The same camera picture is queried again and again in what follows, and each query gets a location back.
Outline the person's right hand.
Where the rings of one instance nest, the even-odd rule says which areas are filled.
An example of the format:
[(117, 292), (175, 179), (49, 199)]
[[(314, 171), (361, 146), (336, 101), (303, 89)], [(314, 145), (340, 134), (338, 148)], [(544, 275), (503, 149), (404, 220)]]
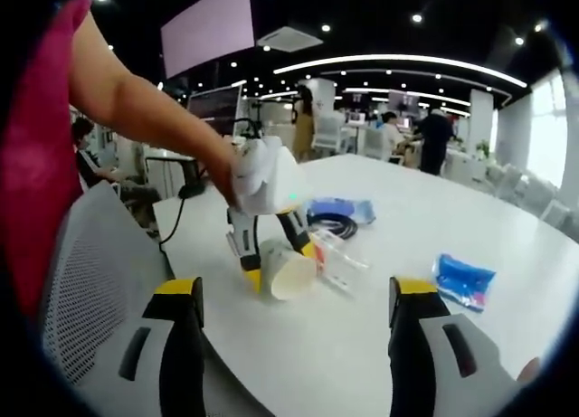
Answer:
[(537, 374), (540, 372), (541, 363), (540, 358), (535, 357), (530, 360), (521, 370), (520, 374), (517, 377), (517, 380), (522, 384), (529, 384), (531, 383), (536, 377)]

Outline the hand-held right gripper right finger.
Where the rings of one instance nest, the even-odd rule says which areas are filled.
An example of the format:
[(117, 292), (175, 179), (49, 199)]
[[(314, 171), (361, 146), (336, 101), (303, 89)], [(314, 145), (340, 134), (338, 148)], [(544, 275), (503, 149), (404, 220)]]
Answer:
[(518, 394), (497, 345), (428, 281), (390, 279), (393, 416), (495, 416)]

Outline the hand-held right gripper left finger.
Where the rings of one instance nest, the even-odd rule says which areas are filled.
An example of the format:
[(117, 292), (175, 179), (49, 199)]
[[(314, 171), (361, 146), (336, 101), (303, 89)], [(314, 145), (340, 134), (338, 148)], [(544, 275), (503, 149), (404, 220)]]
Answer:
[(168, 327), (154, 341), (152, 327), (139, 327), (119, 364), (121, 379), (135, 384), (143, 374), (154, 384), (162, 416), (205, 416), (203, 280), (169, 280), (155, 290), (142, 318)]

